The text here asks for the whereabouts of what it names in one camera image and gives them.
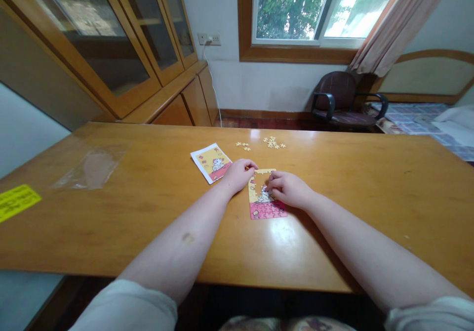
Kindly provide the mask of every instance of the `wooden table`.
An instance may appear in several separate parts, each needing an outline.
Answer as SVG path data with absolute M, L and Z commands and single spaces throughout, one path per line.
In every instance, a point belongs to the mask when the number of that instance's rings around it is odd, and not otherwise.
M 270 149 L 276 136 L 285 149 Z M 236 147 L 248 142 L 251 151 Z M 116 276 L 209 189 L 190 152 L 293 172 L 474 296 L 474 170 L 429 137 L 89 123 L 0 181 L 43 201 L 0 224 L 0 268 Z M 51 186 L 93 147 L 131 143 L 103 189 Z M 205 283 L 358 289 L 312 221 L 251 220 L 247 188 L 230 202 L 199 274 Z

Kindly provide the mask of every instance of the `chair armrest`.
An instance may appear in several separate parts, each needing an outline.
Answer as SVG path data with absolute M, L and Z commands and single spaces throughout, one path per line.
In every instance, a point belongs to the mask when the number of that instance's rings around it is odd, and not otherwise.
M 316 105 L 316 99 L 318 96 L 324 95 L 329 99 L 329 108 L 327 109 L 326 112 L 326 120 L 331 120 L 332 116 L 334 115 L 334 110 L 336 109 L 336 99 L 334 99 L 334 96 L 332 94 L 327 94 L 327 93 L 313 93 L 313 104 L 311 106 L 311 113 L 313 115 L 321 117 L 320 114 L 315 112 L 315 105 Z
M 389 108 L 389 99 L 384 94 L 365 94 L 365 93 L 356 93 L 356 96 L 377 96 L 382 102 L 382 108 L 380 109 L 379 114 L 375 117 L 377 120 L 385 117 L 387 110 Z

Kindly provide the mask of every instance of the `clear plastic bag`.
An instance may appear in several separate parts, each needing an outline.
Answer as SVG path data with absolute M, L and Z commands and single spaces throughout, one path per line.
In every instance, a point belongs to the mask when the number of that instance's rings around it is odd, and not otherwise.
M 101 189 L 109 180 L 130 144 L 98 146 L 89 151 L 81 162 L 59 179 L 53 188 Z

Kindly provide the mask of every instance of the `cabinet door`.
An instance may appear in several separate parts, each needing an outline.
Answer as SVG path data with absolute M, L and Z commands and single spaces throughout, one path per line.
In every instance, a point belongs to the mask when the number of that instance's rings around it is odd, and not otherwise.
M 188 110 L 184 104 L 183 97 L 179 94 L 167 106 L 167 108 L 158 115 L 152 124 L 167 124 L 177 126 L 192 126 L 193 123 L 189 118 Z
M 183 0 L 163 0 L 164 7 L 176 42 L 179 43 L 179 54 L 183 59 L 184 68 L 188 69 L 198 61 L 191 27 L 189 26 L 188 15 L 184 7 Z
M 118 0 L 7 2 L 117 118 L 161 88 Z
M 141 44 L 165 86 L 184 71 L 161 0 L 120 0 Z
M 209 112 L 211 124 L 214 125 L 217 115 L 219 114 L 219 109 L 217 108 L 217 99 L 214 92 L 214 87 L 212 86 L 212 77 L 209 67 L 205 67 L 198 73 L 197 76 L 199 77 L 202 92 L 204 93 L 204 98 L 206 99 L 207 111 Z
M 195 78 L 182 92 L 195 126 L 212 126 L 199 79 Z

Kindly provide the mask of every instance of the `curtain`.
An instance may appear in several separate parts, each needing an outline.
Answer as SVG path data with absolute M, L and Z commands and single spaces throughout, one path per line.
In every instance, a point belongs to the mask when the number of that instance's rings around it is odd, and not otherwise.
M 390 0 L 350 68 L 383 77 L 415 38 L 441 0 Z

